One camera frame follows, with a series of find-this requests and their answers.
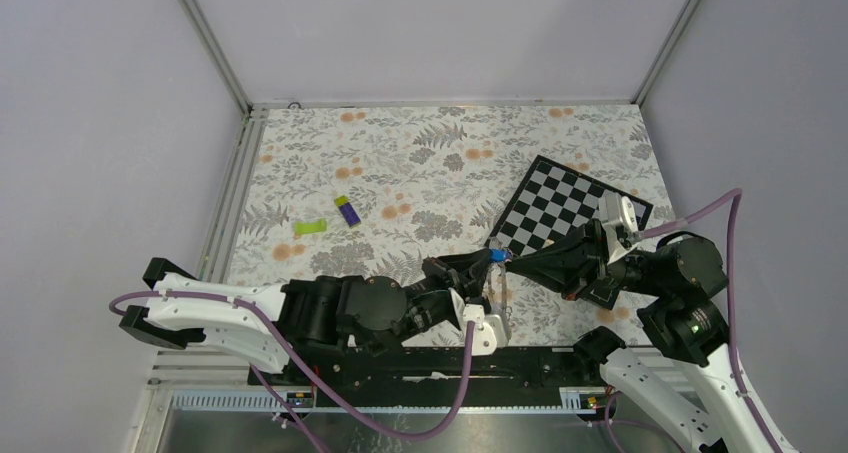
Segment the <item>blue key tag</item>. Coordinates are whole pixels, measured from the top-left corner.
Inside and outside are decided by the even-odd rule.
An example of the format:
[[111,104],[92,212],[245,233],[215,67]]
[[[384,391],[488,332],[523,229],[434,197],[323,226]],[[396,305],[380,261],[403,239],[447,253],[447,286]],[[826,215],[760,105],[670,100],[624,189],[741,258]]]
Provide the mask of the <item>blue key tag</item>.
[[489,261],[492,263],[505,263],[513,257],[512,253],[506,248],[490,248]]

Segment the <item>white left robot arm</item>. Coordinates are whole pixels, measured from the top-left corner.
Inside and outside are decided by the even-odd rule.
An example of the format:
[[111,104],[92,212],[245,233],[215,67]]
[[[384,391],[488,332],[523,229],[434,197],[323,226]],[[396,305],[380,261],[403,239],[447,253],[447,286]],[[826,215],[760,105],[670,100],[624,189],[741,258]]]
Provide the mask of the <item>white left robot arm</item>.
[[143,277],[147,290],[108,309],[140,342],[215,348],[296,384],[309,374],[309,355],[395,352],[444,322],[471,338],[473,356],[507,346],[505,305],[491,303],[484,288],[491,269],[511,258],[489,248],[427,258],[423,279],[408,286],[386,276],[319,276],[254,287],[203,282],[154,258]]

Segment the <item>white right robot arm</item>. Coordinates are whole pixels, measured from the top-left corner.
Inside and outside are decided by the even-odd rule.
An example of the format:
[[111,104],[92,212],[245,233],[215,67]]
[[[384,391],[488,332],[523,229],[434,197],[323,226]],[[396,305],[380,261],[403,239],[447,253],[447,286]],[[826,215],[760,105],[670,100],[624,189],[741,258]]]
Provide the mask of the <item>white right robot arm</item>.
[[699,403],[658,378],[606,327],[574,344],[577,378],[603,382],[628,397],[683,451],[789,452],[791,443],[742,369],[734,317],[714,302],[717,294],[734,292],[731,258],[685,226],[676,221],[642,231],[631,200],[607,194],[597,218],[510,260],[506,271],[567,300],[604,307],[623,291],[651,296],[651,304],[637,312],[642,329],[684,375]]

